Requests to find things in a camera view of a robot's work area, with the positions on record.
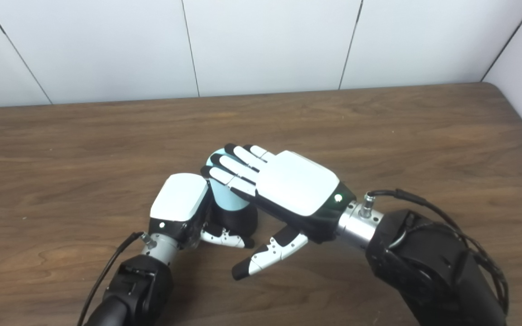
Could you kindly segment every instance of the white finger segment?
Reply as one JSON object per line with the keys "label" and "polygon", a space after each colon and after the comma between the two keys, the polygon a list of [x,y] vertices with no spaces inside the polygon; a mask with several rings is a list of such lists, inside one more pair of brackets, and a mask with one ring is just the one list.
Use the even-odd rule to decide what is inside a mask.
{"label": "white finger segment", "polygon": [[265,162],[269,162],[270,159],[275,157],[275,155],[273,155],[272,153],[270,153],[266,149],[261,148],[261,147],[259,147],[257,145],[252,145],[251,148],[249,149],[249,151],[251,153],[253,153],[253,155],[259,157],[260,159],[262,159]]}
{"label": "white finger segment", "polygon": [[228,156],[221,156],[219,158],[219,162],[221,165],[226,167],[228,170],[230,170],[232,173],[247,178],[248,180],[252,182],[257,182],[257,173],[253,171],[250,167],[247,167],[245,165],[242,165],[238,161],[235,161],[231,157]]}
{"label": "white finger segment", "polygon": [[233,150],[235,153],[235,156],[239,157],[243,162],[246,163],[246,165],[249,165],[250,167],[253,167],[259,171],[263,169],[265,166],[265,162],[261,161],[260,158],[255,157],[255,155],[251,154],[250,151],[244,149],[241,146],[236,146]]}
{"label": "white finger segment", "polygon": [[255,185],[241,179],[238,176],[234,176],[217,167],[211,168],[209,174],[211,175],[211,178],[217,180],[229,188],[235,188],[250,196],[255,196]]}
{"label": "white finger segment", "polygon": [[271,237],[270,244],[267,245],[267,250],[258,252],[251,258],[249,275],[258,273],[280,260],[284,260],[305,246],[307,242],[307,237],[301,233],[293,241],[284,246],[280,246],[277,241]]}

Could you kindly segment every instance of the robotic finger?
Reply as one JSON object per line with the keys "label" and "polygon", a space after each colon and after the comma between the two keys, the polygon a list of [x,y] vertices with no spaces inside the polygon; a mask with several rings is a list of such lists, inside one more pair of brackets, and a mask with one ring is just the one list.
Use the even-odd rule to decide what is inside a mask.
{"label": "robotic finger", "polygon": [[206,222],[203,231],[201,231],[201,240],[207,243],[232,246],[236,248],[252,249],[255,246],[253,239],[242,237],[233,231],[228,231],[220,225],[216,225],[210,221]]}
{"label": "robotic finger", "polygon": [[232,268],[232,277],[241,280],[284,260],[308,242],[307,237],[290,226],[271,237],[268,245],[257,248],[250,258]]}

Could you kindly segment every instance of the black robot arm segment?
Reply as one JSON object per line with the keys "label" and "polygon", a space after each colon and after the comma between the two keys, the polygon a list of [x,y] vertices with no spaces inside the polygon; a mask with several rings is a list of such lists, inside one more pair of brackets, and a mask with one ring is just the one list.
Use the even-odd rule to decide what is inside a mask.
{"label": "black robot arm segment", "polygon": [[[462,239],[477,245],[478,252]],[[419,213],[388,213],[366,249],[375,276],[397,289],[421,326],[503,326],[508,288],[480,244]],[[479,266],[493,275],[496,297]]]}

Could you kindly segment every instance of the black base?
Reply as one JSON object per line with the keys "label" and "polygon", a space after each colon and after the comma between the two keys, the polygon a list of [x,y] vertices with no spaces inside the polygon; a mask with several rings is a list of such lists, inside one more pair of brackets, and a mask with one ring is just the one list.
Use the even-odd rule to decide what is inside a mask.
{"label": "black base", "polygon": [[243,237],[250,237],[257,229],[257,207],[247,205],[238,211],[227,211],[214,200],[211,205],[211,221]]}

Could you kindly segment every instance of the black cable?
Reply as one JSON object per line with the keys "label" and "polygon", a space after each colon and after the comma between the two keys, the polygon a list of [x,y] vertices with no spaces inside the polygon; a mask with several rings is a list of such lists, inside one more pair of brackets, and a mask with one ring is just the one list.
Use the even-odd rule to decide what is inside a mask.
{"label": "black cable", "polygon": [[100,273],[100,276],[96,280],[96,283],[90,290],[89,295],[87,295],[87,299],[86,299],[85,303],[83,304],[82,312],[80,313],[80,317],[78,319],[77,326],[82,326],[83,320],[84,320],[84,318],[86,318],[87,309],[90,307],[90,303],[92,302],[92,299],[94,298],[94,295],[96,294],[96,291],[98,290],[98,287],[100,287],[100,283],[102,283],[102,280],[104,280],[104,277],[106,277],[106,274],[108,274],[108,270],[110,270],[110,268],[112,267],[114,262],[116,262],[116,258],[118,258],[118,256],[120,256],[120,254],[131,243],[133,243],[136,239],[140,238],[140,236],[143,235],[143,233],[144,232],[132,233],[126,240],[124,240],[122,242],[122,244],[120,244],[120,246],[118,246],[118,248],[116,248],[116,252],[114,252],[114,254],[112,255],[112,258],[110,258],[110,260],[108,260],[108,262],[106,263],[106,266],[104,266],[104,269],[102,270],[102,272]]}
{"label": "black cable", "polygon": [[460,230],[460,227],[458,227],[458,224],[452,219],[452,217],[448,216],[447,213],[445,213],[442,209],[438,208],[428,200],[417,196],[415,194],[412,194],[410,192],[405,192],[401,189],[396,190],[373,190],[372,192],[368,192],[368,196],[376,197],[376,196],[392,196],[393,198],[397,198],[400,200],[406,200],[409,202],[413,202],[414,204],[418,204],[420,206],[424,206],[429,208],[431,211],[442,217],[442,219],[448,223],[448,225],[454,227],[455,229]]}

